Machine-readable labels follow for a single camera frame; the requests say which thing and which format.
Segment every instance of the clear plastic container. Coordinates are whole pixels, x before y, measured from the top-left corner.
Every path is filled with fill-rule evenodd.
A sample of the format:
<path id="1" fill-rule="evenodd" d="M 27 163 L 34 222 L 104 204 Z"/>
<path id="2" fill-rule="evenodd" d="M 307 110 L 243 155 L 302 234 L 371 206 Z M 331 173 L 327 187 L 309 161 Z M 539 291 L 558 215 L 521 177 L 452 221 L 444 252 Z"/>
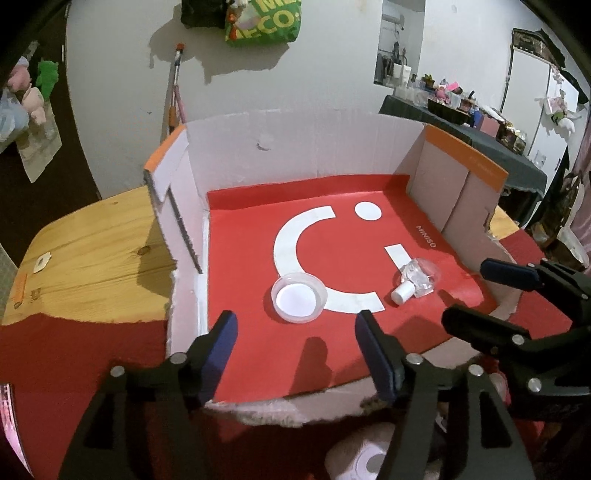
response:
<path id="1" fill-rule="evenodd" d="M 271 289 L 273 307 L 287 322 L 308 323 L 322 313 L 328 292 L 314 275 L 295 272 L 283 275 Z"/>
<path id="2" fill-rule="evenodd" d="M 391 294 L 396 305 L 402 305 L 413 295 L 424 297 L 435 290 L 441 279 L 437 265 L 425 258 L 415 258 L 403 266 L 400 285 Z"/>

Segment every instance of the pink plush toy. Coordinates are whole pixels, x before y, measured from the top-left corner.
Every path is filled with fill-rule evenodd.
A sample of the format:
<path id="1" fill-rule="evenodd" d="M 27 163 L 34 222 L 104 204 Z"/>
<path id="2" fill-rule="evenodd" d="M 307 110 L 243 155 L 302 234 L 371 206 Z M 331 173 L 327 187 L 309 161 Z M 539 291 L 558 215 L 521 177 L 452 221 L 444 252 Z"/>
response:
<path id="1" fill-rule="evenodd" d="M 45 110 L 43 108 L 45 100 L 37 87 L 31 88 L 31 85 L 29 84 L 29 89 L 22 97 L 21 103 L 23 108 L 29 113 L 29 115 L 31 115 L 31 119 L 36 125 L 42 125 L 47 121 Z"/>
<path id="2" fill-rule="evenodd" d="M 29 74 L 27 67 L 24 65 L 17 65 L 14 67 L 7 83 L 8 88 L 13 92 L 27 90 L 31 84 L 31 75 Z"/>

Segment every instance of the cardboard box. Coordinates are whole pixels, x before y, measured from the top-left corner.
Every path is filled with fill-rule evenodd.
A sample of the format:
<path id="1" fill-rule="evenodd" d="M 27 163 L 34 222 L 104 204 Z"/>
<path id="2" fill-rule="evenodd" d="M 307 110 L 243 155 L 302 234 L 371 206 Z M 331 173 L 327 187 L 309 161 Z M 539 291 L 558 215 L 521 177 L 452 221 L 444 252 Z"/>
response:
<path id="1" fill-rule="evenodd" d="M 208 279 L 220 276 L 220 272 L 209 271 L 213 208 L 220 208 L 220 203 L 228 211 L 256 206 L 269 191 L 287 196 L 281 201 L 299 201 L 286 193 L 294 181 L 307 180 L 306 184 L 317 189 L 315 194 L 322 195 L 328 184 L 337 184 L 342 190 L 348 180 L 363 178 L 375 183 L 392 175 L 396 179 L 408 176 L 406 192 L 426 214 L 431 224 L 426 229 L 443 238 L 468 270 L 478 272 L 487 257 L 512 261 L 488 234 L 507 173 L 431 125 L 351 111 L 261 111 L 189 122 L 175 130 L 145 166 L 154 212 L 177 264 L 168 313 L 167 353 L 186 351 L 197 335 L 207 332 L 208 320 L 212 321 L 208 319 L 208 298 L 213 293 L 219 296 L 219 292 L 208 291 Z M 271 185 L 245 188 L 262 184 Z M 300 190 L 295 190 L 297 195 L 305 197 Z M 425 248 L 435 245 L 427 236 L 423 235 Z M 253 255 L 251 250 L 243 254 Z M 242 275 L 249 286 L 250 272 L 229 271 L 228 275 Z M 269 288 L 273 281 L 269 279 Z M 496 284 L 488 284 L 488 290 L 498 304 L 492 314 L 507 320 L 517 308 L 520 292 Z M 227 308 L 232 309 L 233 292 L 224 294 L 228 295 Z M 249 319 L 236 313 L 240 340 L 241 325 L 245 325 L 241 322 Z M 441 367 L 455 367 L 476 354 L 465 342 L 451 338 L 424 355 Z M 207 407 L 233 414 L 244 423 L 297 426 L 363 414 L 375 394 L 370 378 L 317 390 L 273 400 L 210 403 Z"/>

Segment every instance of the black bag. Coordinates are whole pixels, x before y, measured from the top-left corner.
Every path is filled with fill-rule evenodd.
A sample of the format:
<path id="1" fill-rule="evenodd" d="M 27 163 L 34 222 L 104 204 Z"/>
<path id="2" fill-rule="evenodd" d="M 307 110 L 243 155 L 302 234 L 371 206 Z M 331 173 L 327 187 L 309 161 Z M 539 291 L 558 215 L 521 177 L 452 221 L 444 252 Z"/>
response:
<path id="1" fill-rule="evenodd" d="M 181 22 L 186 27 L 226 27 L 224 0 L 182 0 Z"/>

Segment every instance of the white bottle cap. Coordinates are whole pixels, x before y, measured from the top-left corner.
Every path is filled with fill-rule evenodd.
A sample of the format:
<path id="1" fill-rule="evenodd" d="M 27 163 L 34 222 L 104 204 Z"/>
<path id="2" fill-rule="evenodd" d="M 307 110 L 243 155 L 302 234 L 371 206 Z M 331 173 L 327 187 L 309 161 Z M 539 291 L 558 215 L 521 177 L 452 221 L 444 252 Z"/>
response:
<path id="1" fill-rule="evenodd" d="M 410 297 L 414 295 L 417 289 L 414 283 L 411 281 L 403 281 L 397 288 L 392 292 L 392 300 L 396 305 L 402 305 Z"/>

